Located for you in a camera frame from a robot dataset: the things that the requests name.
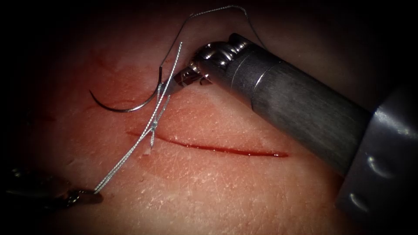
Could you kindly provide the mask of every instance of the blood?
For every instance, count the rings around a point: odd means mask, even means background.
[[[129,135],[134,136],[140,136],[139,134],[127,131],[126,132]],[[267,156],[267,157],[277,157],[277,158],[284,158],[288,157],[289,155],[285,152],[262,152],[262,151],[243,151],[243,150],[237,150],[237,149],[231,149],[231,148],[220,148],[220,147],[213,147],[213,146],[204,146],[204,145],[197,145],[197,144],[184,144],[180,142],[176,142],[170,139],[163,138],[161,136],[156,136],[158,139],[166,141],[168,143],[177,144],[183,147],[187,148],[197,148],[197,149],[203,149],[203,150],[210,150],[215,152],[223,152],[223,153],[232,153],[232,154],[239,154],[239,155],[245,155],[245,156]]]

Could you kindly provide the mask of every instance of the skin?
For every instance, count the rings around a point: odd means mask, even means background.
[[[158,66],[183,20],[222,5],[97,10],[51,36],[43,53],[33,56],[39,56],[31,70],[36,79],[22,78],[27,95],[16,103],[28,112],[13,123],[10,141],[19,146],[17,161],[94,188],[136,142],[155,101],[137,112],[112,113],[96,105],[88,90],[111,107],[141,103],[154,90]],[[387,93],[388,83],[377,84],[384,73],[377,69],[380,54],[361,24],[336,23],[338,14],[321,7],[243,6],[272,53],[369,110]],[[176,71],[196,48],[232,32],[257,42],[238,10],[189,22],[179,39]],[[164,63],[163,79],[177,47]],[[367,92],[374,87],[378,92]],[[215,85],[193,84],[173,95],[156,137],[151,150],[145,139],[101,191],[101,204],[58,211],[40,218],[37,228],[60,234],[362,232],[333,205],[343,178]]]

